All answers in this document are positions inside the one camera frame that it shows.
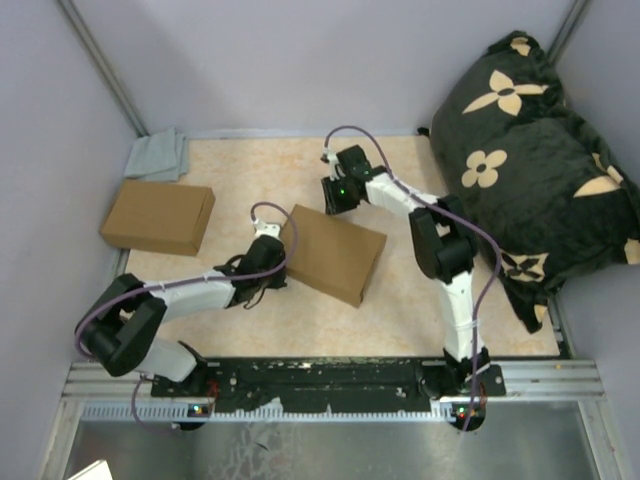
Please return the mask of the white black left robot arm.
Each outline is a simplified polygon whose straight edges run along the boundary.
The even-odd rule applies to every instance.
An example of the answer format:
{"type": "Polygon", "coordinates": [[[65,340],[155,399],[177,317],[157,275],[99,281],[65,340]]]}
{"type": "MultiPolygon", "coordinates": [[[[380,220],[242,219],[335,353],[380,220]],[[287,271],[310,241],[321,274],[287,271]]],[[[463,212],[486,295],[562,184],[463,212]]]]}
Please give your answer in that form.
{"type": "Polygon", "coordinates": [[[246,253],[200,276],[156,282],[116,277],[76,326],[76,346],[113,377],[139,372],[171,381],[185,396],[201,394],[206,361],[186,343],[157,333],[161,325],[201,311],[250,309],[265,290],[286,286],[281,226],[256,220],[254,227],[246,253]]]}

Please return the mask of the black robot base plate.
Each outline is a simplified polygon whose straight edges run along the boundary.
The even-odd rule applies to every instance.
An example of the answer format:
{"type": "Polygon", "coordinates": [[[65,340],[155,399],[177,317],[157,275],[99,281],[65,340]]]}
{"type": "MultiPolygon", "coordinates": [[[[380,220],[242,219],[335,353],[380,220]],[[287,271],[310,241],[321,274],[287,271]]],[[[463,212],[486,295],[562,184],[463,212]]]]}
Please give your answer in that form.
{"type": "Polygon", "coordinates": [[[255,414],[271,404],[286,414],[341,418],[432,414],[439,402],[453,398],[446,416],[468,430],[482,425],[487,399],[505,394],[498,365],[489,364],[471,385],[459,388],[444,360],[417,357],[207,359],[206,367],[184,382],[158,377],[151,387],[154,398],[205,398],[207,407],[194,416],[255,414]]]}

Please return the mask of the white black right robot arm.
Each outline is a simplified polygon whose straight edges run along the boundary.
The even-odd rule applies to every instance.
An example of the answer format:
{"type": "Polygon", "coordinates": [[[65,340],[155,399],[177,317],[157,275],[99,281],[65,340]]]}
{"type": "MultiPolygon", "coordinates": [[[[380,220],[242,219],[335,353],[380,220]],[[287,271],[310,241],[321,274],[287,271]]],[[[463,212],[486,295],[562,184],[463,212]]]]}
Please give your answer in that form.
{"type": "Polygon", "coordinates": [[[366,202],[408,220],[418,268],[439,286],[447,387],[458,396],[471,394],[490,357],[479,334],[472,290],[478,247],[460,201],[421,192],[387,167],[373,167],[358,145],[340,152],[325,147],[321,160],[330,171],[321,180],[326,214],[342,214],[366,202]]]}

